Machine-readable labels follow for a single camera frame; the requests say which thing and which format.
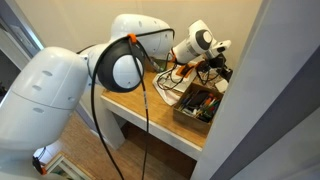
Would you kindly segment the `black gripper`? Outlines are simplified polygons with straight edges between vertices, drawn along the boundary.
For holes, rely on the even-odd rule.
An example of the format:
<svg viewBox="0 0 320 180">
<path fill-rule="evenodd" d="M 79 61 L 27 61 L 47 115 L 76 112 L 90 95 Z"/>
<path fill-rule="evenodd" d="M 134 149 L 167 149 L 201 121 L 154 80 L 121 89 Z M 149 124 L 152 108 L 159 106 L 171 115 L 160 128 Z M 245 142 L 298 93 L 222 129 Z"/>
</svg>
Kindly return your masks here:
<svg viewBox="0 0 320 180">
<path fill-rule="evenodd" d="M 213 78 L 210 77 L 209 73 L 211 69 L 214 69 L 217 72 L 217 75 Z M 227 67 L 225 56 L 223 54 L 219 54 L 215 58 L 200 61 L 196 66 L 196 73 L 202 82 L 212 81 L 218 76 L 229 82 L 233 74 L 233 70 Z"/>
</svg>

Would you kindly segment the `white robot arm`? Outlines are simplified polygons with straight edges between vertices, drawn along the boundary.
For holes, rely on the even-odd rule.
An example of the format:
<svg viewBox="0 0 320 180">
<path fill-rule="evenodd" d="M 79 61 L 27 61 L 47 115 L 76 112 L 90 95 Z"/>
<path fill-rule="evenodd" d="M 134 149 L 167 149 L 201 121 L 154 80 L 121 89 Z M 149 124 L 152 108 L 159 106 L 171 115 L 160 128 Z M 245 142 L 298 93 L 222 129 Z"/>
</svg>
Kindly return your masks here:
<svg viewBox="0 0 320 180">
<path fill-rule="evenodd" d="M 46 47 L 14 80 L 0 108 L 0 180 L 61 180 L 42 175 L 34 152 L 61 136 L 87 86 L 127 93 L 142 82 L 144 62 L 170 59 L 184 65 L 205 55 L 216 57 L 231 46 L 217 41 L 201 20 L 188 27 L 188 36 L 174 45 L 175 32 L 157 18 L 120 14 L 111 38 L 82 53 Z"/>
</svg>

